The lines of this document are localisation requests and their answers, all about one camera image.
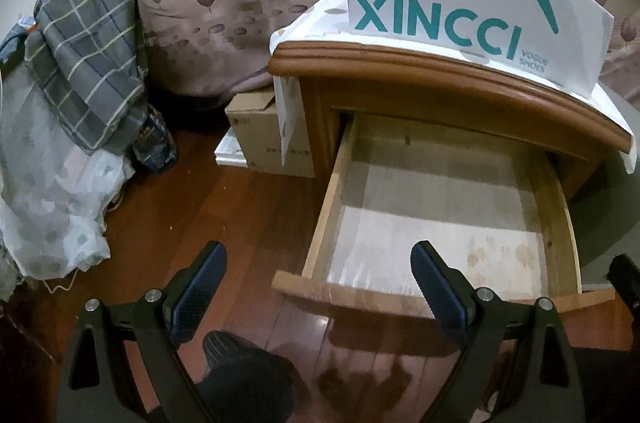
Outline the wooden nightstand drawer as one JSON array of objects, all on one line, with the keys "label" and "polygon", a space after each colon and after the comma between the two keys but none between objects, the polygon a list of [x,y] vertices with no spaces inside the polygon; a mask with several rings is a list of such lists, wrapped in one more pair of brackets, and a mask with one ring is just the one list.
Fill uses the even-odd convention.
[{"label": "wooden nightstand drawer", "polygon": [[539,149],[446,126],[358,114],[346,126],[304,268],[274,290],[311,309],[431,316],[410,269],[428,241],[474,287],[559,311],[614,299],[585,291],[570,213]]}]

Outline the dark slipper foot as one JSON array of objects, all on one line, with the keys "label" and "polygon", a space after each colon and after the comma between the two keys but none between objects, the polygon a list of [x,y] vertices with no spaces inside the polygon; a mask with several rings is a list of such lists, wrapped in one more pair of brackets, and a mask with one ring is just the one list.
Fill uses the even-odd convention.
[{"label": "dark slipper foot", "polygon": [[208,372],[196,384],[215,422],[286,422],[310,395],[288,358],[227,331],[204,336]]}]

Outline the white leaf-print bedsheet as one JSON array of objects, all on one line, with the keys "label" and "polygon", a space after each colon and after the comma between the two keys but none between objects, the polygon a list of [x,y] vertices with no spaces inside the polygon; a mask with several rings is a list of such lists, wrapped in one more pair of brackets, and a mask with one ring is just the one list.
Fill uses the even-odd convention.
[{"label": "white leaf-print bedsheet", "polygon": [[104,215],[134,175],[105,150],[86,154],[63,130],[23,64],[1,83],[1,297],[110,258]]}]

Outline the dark blue printed bag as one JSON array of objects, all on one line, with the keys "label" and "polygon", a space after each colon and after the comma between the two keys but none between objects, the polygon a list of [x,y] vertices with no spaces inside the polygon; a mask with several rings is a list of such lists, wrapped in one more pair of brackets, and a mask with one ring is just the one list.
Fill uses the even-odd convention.
[{"label": "dark blue printed bag", "polygon": [[156,174],[168,171],[178,160],[174,137],[160,111],[152,105],[148,105],[148,116],[130,149],[134,160]]}]

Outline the white XINCCI shoe box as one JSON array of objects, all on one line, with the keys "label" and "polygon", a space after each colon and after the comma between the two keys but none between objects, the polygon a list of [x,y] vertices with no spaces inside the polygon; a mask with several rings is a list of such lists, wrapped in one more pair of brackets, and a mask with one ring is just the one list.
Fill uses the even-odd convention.
[{"label": "white XINCCI shoe box", "polygon": [[588,97],[613,17],[595,0],[348,0],[349,27],[457,50]]}]

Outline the brown wooden nightstand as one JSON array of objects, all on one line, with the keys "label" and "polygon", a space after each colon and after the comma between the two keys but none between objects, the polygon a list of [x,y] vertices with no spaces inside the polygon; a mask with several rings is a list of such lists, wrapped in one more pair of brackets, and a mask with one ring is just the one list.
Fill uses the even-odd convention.
[{"label": "brown wooden nightstand", "polygon": [[465,128],[555,152],[567,198],[611,152],[630,154],[632,147],[623,126],[585,102],[472,62],[359,43],[286,41],[268,69],[299,80],[321,187],[333,170],[343,111]]}]

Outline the cardboard box beside nightstand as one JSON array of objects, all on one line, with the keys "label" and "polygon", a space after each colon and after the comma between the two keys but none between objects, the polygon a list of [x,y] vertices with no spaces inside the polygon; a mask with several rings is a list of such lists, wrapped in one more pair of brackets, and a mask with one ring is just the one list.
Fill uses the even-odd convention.
[{"label": "cardboard box beside nightstand", "polygon": [[230,128],[215,149],[218,165],[314,178],[314,162],[304,120],[297,120],[292,127],[288,152],[282,159],[280,123],[273,87],[235,95],[224,112]]}]

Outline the grey plaid cloth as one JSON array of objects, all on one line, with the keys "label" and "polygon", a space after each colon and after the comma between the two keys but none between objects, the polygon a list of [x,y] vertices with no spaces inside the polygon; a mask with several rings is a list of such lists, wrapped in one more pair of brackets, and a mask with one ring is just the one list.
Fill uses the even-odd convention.
[{"label": "grey plaid cloth", "polygon": [[148,116],[137,0],[37,0],[25,62],[73,141],[123,154]]}]

